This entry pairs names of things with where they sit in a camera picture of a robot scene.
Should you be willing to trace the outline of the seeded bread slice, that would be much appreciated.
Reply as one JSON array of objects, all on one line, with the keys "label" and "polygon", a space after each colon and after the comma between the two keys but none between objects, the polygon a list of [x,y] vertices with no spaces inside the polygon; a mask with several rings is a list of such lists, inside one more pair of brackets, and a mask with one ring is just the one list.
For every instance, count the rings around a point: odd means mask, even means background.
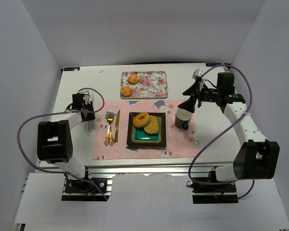
[{"label": "seeded bread slice", "polygon": [[158,129],[159,125],[157,117],[150,115],[149,122],[144,126],[144,131],[148,134],[157,134]]}]

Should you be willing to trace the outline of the orange glazed donut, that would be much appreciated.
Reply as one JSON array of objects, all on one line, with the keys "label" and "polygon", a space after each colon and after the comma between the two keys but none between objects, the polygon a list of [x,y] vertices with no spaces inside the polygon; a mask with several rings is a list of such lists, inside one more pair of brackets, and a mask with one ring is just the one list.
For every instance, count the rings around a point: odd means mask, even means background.
[{"label": "orange glazed donut", "polygon": [[133,124],[137,128],[144,127],[150,120],[150,115],[147,112],[139,113],[133,118]]}]

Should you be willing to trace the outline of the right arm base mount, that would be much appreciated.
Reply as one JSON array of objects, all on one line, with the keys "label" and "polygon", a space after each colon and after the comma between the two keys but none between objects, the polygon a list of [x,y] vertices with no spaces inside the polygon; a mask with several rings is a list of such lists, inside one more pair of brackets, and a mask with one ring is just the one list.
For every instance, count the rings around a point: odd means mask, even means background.
[{"label": "right arm base mount", "polygon": [[190,180],[186,186],[192,189],[194,204],[234,204],[238,203],[236,185],[234,183],[218,185],[216,165],[210,168],[196,167],[188,169]]}]

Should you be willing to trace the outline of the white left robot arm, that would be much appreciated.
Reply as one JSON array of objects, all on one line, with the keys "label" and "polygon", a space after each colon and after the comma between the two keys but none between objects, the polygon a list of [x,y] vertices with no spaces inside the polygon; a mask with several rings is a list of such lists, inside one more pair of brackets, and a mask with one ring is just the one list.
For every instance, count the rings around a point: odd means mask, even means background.
[{"label": "white left robot arm", "polygon": [[93,96],[89,90],[82,90],[72,95],[72,104],[68,109],[76,113],[67,113],[51,121],[38,124],[37,156],[40,161],[54,164],[64,172],[68,178],[77,177],[88,180],[87,167],[73,156],[71,129],[84,123],[88,132],[92,131],[95,114],[93,113]]}]

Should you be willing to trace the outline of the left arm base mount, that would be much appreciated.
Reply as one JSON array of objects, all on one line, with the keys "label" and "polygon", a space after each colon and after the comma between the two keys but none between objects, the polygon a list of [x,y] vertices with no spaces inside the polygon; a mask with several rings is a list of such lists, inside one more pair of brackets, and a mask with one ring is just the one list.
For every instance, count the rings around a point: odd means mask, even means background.
[{"label": "left arm base mount", "polygon": [[104,196],[107,199],[109,198],[111,188],[108,182],[110,179],[96,177],[89,170],[85,172],[85,179],[95,183],[95,186],[81,180],[73,180],[66,177],[61,200],[70,202],[105,202]]}]

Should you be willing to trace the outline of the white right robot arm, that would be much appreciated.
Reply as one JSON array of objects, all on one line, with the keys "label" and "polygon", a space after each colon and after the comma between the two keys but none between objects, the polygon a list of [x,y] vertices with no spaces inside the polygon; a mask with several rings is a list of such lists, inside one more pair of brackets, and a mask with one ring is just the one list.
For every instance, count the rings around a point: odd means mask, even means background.
[{"label": "white right robot arm", "polygon": [[216,167],[210,183],[222,184],[238,180],[262,180],[273,178],[280,147],[269,141],[258,129],[249,114],[249,106],[243,96],[235,93],[232,73],[219,73],[217,85],[212,89],[205,85],[203,72],[193,73],[194,84],[183,94],[189,99],[178,105],[176,125],[188,128],[188,120],[202,102],[215,103],[233,125],[241,148],[230,166]]}]

